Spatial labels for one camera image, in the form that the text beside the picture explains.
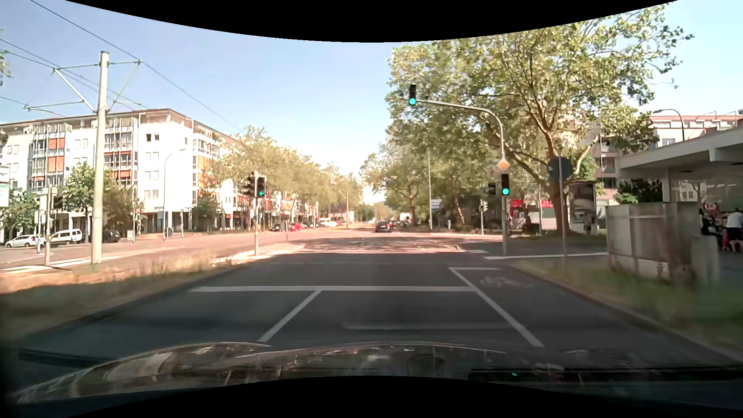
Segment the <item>traffic light pole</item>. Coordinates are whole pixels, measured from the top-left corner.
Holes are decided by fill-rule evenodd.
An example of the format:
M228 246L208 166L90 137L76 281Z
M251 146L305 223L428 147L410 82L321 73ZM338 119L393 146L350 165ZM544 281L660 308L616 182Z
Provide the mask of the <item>traffic light pole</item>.
M411 93L415 93L415 88L411 89ZM485 112L492 116L497 122L498 122L498 128L500 129L500 137L501 137L501 159L505 159L505 140L503 136L503 123L501 123L500 118L496 116L493 111L481 107L474 107L474 106L464 106L456 103L446 103L446 102L437 102L435 100L418 100L414 99L409 101L409 103L415 105L416 103L426 103L426 104L432 104L437 106L446 106L446 107L453 107L457 109L466 109L466 110L473 110L475 112ZM506 197L503 196L503 213L507 213L507 208L505 207L506 204ZM506 249L508 247L507 241L508 241L508 220L506 219L506 216L501 216L501 230L503 231L503 255L506 255Z
M253 176L253 196L256 198L256 230L253 233L255 237L255 244L256 244L256 252L255 255L258 255L258 172L256 171L255 175Z

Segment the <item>white van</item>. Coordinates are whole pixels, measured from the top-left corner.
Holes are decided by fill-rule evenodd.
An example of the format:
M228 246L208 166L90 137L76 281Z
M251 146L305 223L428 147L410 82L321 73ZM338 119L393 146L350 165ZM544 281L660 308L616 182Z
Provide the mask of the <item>white van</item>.
M79 244L82 242L82 231L79 229L65 229L64 231L57 231L51 236L49 243L51 245L60 244Z

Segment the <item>dry grass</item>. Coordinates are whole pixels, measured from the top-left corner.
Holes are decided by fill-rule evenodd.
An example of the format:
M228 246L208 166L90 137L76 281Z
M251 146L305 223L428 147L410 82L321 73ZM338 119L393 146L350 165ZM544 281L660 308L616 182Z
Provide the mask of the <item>dry grass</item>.
M0 338L12 341L91 312L201 279L229 268L213 266L213 254L156 259L127 271L115 267L55 271L23 277L18 288L0 295Z
M688 289L610 271L604 257L515 260L515 267L567 283L596 299L639 312L710 345L743 350L743 288Z

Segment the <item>white car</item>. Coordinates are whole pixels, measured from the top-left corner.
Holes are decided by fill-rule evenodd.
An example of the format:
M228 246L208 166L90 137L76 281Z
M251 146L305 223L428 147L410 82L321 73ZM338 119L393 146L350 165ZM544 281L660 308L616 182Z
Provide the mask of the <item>white car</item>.
M41 244L44 245L44 239L41 237L36 237L35 235L18 235L17 237L11 239L10 241L5 243L5 246L8 248L11 247L36 247L36 240L41 241Z
M82 242L82 231L79 229L65 229L57 231L51 236L49 243L51 245L59 244L79 244Z

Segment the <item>street sign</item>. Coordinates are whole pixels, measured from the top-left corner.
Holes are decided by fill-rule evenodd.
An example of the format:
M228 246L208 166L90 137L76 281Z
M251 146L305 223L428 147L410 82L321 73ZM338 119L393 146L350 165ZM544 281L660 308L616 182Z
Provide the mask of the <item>street sign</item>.
M505 173L508 171L510 164L508 163L508 161L506 161L505 158L501 158L501 161L498 161L496 167L498 168L498 170L500 170L501 173Z
M10 184L0 183L0 208L7 208L10 204Z
M566 180L573 171L573 163L565 157L553 157L547 165L550 180L559 180L559 169L562 166L562 179Z

